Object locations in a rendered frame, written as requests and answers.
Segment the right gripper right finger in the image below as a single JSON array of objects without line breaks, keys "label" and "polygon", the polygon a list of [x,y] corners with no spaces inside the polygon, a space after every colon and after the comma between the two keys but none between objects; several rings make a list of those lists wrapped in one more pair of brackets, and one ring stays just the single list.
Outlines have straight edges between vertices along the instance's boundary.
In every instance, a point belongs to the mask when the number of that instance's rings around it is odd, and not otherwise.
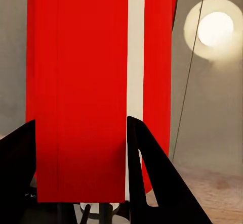
[{"label": "right gripper right finger", "polygon": [[[147,125],[127,117],[131,224],[212,224]],[[139,150],[158,207],[147,204]]]}]

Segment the radio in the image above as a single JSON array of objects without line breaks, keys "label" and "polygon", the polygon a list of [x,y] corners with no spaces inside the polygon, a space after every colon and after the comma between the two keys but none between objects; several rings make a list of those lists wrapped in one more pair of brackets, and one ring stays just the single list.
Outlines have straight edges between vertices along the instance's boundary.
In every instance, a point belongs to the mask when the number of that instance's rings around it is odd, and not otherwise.
[{"label": "radio", "polygon": [[[37,201],[112,224],[130,200],[127,117],[167,156],[178,0],[27,0],[26,122],[35,119]],[[152,185],[139,150],[145,193]]]}]

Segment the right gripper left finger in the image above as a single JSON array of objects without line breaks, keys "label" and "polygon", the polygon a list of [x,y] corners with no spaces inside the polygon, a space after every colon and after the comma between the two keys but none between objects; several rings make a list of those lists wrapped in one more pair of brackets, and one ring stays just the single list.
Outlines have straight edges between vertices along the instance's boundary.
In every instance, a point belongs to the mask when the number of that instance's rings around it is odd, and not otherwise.
[{"label": "right gripper left finger", "polygon": [[12,224],[36,171],[35,119],[0,140],[0,224]]}]

